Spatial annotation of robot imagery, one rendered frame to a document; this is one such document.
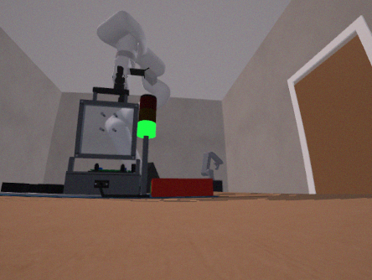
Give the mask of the red open-top bin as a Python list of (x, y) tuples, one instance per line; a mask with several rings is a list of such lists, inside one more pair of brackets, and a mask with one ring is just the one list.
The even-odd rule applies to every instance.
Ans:
[(213, 179), (152, 179), (151, 196), (214, 196)]

